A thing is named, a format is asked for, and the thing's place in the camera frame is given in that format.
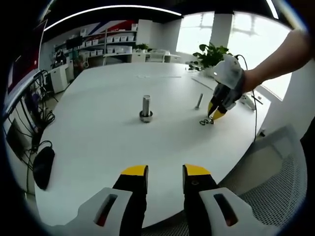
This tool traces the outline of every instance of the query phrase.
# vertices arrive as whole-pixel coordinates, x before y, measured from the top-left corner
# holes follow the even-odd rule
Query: potted plant
[[[200,44],[199,49],[202,53],[194,53],[193,56],[197,57],[197,61],[189,63],[189,70],[204,71],[206,76],[211,77],[211,68],[223,60],[224,54],[232,55],[228,52],[228,48],[223,46],[216,47],[209,42],[209,45]]]
[[[149,46],[145,43],[138,44],[134,47],[137,52],[146,52],[149,49]]]

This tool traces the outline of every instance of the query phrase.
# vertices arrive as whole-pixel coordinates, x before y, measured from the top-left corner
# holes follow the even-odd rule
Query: desk
[[[42,137],[56,153],[47,190],[35,187],[42,221],[66,224],[82,203],[112,187],[133,165],[149,165],[143,227],[183,210],[183,164],[203,166],[220,182],[251,145],[255,113],[237,103],[214,125],[200,125],[213,91],[191,78],[187,65],[173,63],[84,70],[65,91]],[[154,113],[147,124],[139,120],[145,94]],[[270,106],[263,99],[263,105],[257,103],[257,131]]]

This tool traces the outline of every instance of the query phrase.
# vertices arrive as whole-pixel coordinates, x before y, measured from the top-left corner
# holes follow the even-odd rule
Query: screw
[[[196,110],[198,110],[198,109],[199,109],[199,106],[200,106],[200,103],[201,103],[202,97],[203,97],[203,93],[201,93],[201,94],[200,94],[200,97],[199,97],[199,100],[198,100],[197,106],[195,106],[195,109],[196,109]]]

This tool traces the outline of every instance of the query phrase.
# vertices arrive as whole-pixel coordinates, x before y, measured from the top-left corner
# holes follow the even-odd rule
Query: window
[[[176,51],[193,54],[200,51],[200,44],[208,44],[214,16],[214,12],[185,16],[181,22]]]
[[[282,44],[290,31],[290,28],[268,18],[235,12],[227,47],[234,55],[242,54],[249,69],[253,69]],[[291,74],[268,80],[262,85],[283,100]]]

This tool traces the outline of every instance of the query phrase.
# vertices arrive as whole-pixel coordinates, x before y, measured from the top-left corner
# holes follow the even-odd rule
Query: ceiling
[[[231,2],[230,0],[87,0],[81,1],[84,4],[78,4],[78,0],[52,0],[50,2],[49,13],[44,17],[48,20],[47,25],[51,25],[56,21],[72,14],[84,11],[87,9],[106,6],[106,5],[120,5],[133,4],[159,7],[171,11],[188,15],[197,12],[216,11],[218,13],[233,13],[233,11],[245,11],[259,15],[263,15],[273,19],[271,10],[266,0],[237,0]],[[286,25],[289,25],[282,14],[279,14],[279,20]],[[47,30],[44,34],[44,41],[47,41],[63,32],[71,29],[110,20],[137,20],[147,19],[154,22],[166,23],[176,19],[176,16],[170,13],[141,9],[141,8],[110,8],[97,11],[88,12],[70,18],[59,23],[58,25]]]

